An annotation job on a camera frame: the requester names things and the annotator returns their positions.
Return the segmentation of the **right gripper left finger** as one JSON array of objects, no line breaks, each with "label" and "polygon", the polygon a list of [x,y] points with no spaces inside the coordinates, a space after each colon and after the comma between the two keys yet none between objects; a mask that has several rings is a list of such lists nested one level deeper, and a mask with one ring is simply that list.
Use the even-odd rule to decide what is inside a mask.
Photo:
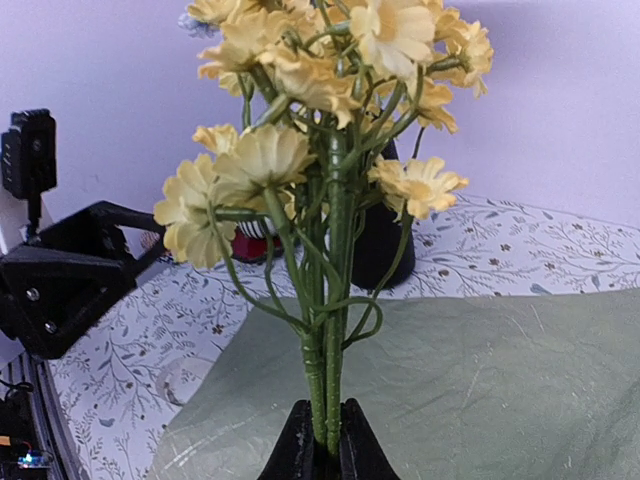
[{"label": "right gripper left finger", "polygon": [[312,480],[314,447],[311,402],[298,400],[258,480]]}]

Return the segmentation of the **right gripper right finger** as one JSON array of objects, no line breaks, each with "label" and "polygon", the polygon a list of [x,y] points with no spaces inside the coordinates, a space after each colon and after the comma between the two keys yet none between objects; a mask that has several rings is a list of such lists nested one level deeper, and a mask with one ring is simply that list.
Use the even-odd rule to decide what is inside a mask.
[{"label": "right gripper right finger", "polygon": [[341,405],[341,478],[346,480],[399,480],[378,442],[359,402]]}]

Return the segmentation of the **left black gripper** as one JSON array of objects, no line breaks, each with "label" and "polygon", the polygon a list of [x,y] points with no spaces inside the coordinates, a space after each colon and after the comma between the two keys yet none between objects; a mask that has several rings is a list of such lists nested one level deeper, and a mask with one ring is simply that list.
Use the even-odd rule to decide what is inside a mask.
[{"label": "left black gripper", "polygon": [[[125,227],[157,238],[135,257]],[[42,230],[1,257],[1,330],[32,355],[61,358],[166,253],[164,233],[151,214],[108,201]]]}]

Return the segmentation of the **green and peach wrapping paper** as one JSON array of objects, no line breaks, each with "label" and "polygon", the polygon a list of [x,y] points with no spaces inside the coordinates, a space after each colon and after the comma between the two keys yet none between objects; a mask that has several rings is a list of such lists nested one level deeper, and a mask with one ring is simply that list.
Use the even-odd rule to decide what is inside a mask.
[{"label": "green and peach wrapping paper", "polygon": [[[635,479],[639,293],[387,300],[344,356],[403,479]],[[254,479],[308,394],[298,337],[251,312],[167,427],[153,479]]]}]

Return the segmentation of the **yellow daisy sprig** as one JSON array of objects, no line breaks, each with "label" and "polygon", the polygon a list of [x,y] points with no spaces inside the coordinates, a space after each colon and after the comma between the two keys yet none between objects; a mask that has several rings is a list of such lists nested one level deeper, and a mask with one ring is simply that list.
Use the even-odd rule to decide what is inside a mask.
[{"label": "yellow daisy sprig", "polygon": [[314,438],[335,456],[344,351],[382,324],[375,295],[350,293],[366,209],[385,205],[408,233],[468,184],[438,157],[383,149],[413,124],[456,131],[454,90],[487,91],[488,30],[441,1],[195,1],[186,14],[220,34],[198,75],[242,99],[242,124],[195,130],[203,152],[166,180],[155,221],[198,269],[230,263],[241,222],[273,225],[300,315],[266,311],[300,339]]}]

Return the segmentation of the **small blue flower stem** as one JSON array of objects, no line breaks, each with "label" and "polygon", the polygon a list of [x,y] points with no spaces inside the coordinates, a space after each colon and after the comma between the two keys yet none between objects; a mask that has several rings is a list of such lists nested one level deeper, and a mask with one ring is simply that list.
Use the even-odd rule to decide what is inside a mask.
[{"label": "small blue flower stem", "polygon": [[219,32],[219,28],[216,25],[201,22],[188,13],[182,13],[178,18],[177,24],[180,29],[192,38],[213,38]]}]

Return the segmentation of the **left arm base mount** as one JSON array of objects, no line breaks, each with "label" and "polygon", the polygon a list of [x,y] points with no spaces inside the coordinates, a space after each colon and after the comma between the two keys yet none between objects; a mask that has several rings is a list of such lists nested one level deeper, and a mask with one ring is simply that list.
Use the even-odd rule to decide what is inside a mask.
[{"label": "left arm base mount", "polygon": [[38,440],[29,382],[1,380],[1,478],[49,479],[52,458]]}]

